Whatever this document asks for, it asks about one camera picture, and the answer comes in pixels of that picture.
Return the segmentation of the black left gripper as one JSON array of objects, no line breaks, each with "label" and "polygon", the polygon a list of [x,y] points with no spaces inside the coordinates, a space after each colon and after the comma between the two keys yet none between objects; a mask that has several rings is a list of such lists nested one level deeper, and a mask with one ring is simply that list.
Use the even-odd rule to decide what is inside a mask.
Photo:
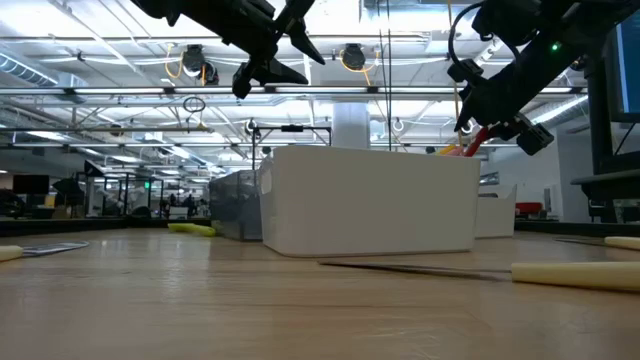
[{"label": "black left gripper", "polygon": [[147,15],[171,26],[185,16],[249,55],[233,76],[232,91],[245,98],[253,80],[260,84],[307,84],[301,73],[279,62],[277,43],[285,33],[291,44],[317,63],[325,60],[307,34],[304,16],[315,0],[286,0],[278,16],[267,0],[132,0]]}]

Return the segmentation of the large white plastic bin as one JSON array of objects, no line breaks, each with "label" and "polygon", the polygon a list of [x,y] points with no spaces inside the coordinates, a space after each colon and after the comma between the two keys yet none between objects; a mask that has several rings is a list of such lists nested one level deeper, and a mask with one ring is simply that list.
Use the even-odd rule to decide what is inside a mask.
[{"label": "large white plastic bin", "polygon": [[257,172],[263,242],[290,257],[465,252],[479,175],[475,158],[279,147]]}]

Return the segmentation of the black aluminium table frame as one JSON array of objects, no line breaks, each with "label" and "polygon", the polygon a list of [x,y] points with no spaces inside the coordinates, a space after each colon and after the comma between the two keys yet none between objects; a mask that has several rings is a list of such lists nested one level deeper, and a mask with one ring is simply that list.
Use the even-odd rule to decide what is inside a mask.
[{"label": "black aluminium table frame", "polygon": [[[25,236],[38,234],[54,234],[65,232],[98,231],[124,228],[163,228],[169,225],[168,220],[135,217],[85,218],[85,219],[27,219],[0,218],[0,237]],[[381,235],[403,237],[406,239],[444,239],[473,240],[476,235],[476,221],[471,218],[462,220],[453,217],[392,219],[285,219],[268,218],[259,222],[263,240],[302,239],[315,235],[320,237],[334,236],[346,239],[349,236]],[[553,221],[516,221],[514,228],[521,231],[542,232],[569,236],[608,237],[629,236],[640,237],[640,225],[633,224],[596,224],[568,223]]]}]

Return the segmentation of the grey translucent plastic bin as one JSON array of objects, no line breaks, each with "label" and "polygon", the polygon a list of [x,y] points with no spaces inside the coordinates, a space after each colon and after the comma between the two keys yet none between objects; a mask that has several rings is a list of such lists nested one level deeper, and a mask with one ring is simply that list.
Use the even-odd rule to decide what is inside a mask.
[{"label": "grey translucent plastic bin", "polygon": [[213,226],[223,237],[261,242],[262,225],[258,182],[254,170],[241,170],[209,182]]}]

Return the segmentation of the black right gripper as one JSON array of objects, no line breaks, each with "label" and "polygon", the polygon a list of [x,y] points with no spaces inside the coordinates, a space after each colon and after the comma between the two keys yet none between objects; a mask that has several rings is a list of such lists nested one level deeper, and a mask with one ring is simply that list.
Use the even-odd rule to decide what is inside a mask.
[{"label": "black right gripper", "polygon": [[514,137],[526,154],[536,154],[554,137],[543,126],[532,124],[521,109],[579,57],[578,45],[539,33],[517,59],[471,90],[460,110],[457,130],[472,118],[483,126],[482,140]]}]

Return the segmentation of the small white plastic bin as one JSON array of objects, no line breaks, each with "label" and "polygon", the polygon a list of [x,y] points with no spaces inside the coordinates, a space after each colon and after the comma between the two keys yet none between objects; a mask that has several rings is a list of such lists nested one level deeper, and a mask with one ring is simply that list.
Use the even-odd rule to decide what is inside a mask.
[{"label": "small white plastic bin", "polygon": [[517,186],[479,187],[475,237],[505,238],[514,235]]}]

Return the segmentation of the grey side desk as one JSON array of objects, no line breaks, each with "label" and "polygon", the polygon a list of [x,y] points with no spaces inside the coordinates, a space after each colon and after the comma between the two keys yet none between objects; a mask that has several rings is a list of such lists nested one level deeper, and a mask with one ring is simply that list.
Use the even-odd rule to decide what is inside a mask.
[{"label": "grey side desk", "polygon": [[587,197],[592,221],[640,223],[640,169],[583,177],[571,184]]}]

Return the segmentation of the black computer monitor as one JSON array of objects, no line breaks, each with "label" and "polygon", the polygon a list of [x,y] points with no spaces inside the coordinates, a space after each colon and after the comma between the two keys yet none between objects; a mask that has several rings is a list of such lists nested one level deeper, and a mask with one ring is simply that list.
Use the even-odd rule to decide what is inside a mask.
[{"label": "black computer monitor", "polygon": [[640,123],[640,9],[611,31],[604,60],[609,119]]}]

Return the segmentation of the red silicone spoon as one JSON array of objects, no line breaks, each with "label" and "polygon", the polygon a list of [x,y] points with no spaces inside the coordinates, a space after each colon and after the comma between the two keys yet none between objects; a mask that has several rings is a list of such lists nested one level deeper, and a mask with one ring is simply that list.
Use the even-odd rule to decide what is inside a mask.
[{"label": "red silicone spoon", "polygon": [[489,138],[489,129],[484,127],[482,128],[475,136],[474,140],[471,142],[469,147],[464,153],[464,157],[473,157],[480,146],[487,141]]}]

